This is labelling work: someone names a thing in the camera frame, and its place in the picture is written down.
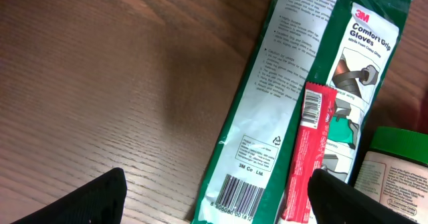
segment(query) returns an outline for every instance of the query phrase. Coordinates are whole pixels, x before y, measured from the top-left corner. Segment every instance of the green plastic package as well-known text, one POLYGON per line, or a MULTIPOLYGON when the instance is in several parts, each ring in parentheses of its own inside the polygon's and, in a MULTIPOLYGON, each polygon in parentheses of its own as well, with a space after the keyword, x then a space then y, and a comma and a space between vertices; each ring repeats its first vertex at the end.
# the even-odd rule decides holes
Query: green plastic package
MULTIPOLYGON (((348 182, 361 129, 411 1, 272 0, 217 140, 192 224, 276 222, 306 81, 338 90, 322 164, 348 182)), ((311 111, 308 121, 316 124, 319 112, 311 111)))

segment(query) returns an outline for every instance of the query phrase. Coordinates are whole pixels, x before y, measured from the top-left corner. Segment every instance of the red stick sachet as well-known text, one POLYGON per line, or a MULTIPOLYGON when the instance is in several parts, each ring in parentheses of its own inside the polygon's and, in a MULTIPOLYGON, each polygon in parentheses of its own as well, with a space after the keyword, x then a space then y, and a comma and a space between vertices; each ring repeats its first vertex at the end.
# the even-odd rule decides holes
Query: red stick sachet
POLYGON ((321 167, 337 90, 307 83, 302 119, 288 181, 287 205, 279 223, 308 223, 310 202, 308 181, 321 167))

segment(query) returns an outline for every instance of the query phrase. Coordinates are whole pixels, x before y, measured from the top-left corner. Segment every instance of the beige jar label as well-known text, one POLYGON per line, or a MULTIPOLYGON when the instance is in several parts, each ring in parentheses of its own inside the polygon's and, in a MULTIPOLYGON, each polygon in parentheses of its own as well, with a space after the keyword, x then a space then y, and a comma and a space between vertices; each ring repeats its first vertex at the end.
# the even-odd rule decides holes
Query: beige jar label
POLYGON ((428 223, 428 168, 369 151, 355 188, 416 223, 428 223))

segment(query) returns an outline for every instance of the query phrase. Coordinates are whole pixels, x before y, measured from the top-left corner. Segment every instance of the illustration of gloved hand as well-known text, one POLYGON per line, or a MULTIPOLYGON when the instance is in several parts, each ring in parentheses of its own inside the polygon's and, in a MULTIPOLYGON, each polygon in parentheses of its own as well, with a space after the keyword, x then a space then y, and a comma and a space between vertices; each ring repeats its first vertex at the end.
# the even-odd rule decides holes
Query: illustration of gloved hand
POLYGON ((376 84, 379 72, 374 66, 369 65, 363 68, 361 72, 364 74, 364 78, 359 78, 360 83, 367 86, 369 84, 376 84))

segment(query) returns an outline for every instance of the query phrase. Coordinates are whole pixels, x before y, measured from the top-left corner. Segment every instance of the wood grain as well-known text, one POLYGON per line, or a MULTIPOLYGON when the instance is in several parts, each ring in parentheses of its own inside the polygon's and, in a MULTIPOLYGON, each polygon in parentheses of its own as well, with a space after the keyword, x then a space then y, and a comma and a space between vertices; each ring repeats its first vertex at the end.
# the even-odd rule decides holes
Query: wood grain
MULTIPOLYGON (((112 167, 123 223, 186 218, 270 0, 0 0, 0 223, 112 167)), ((428 132, 428 0, 370 115, 428 132)))

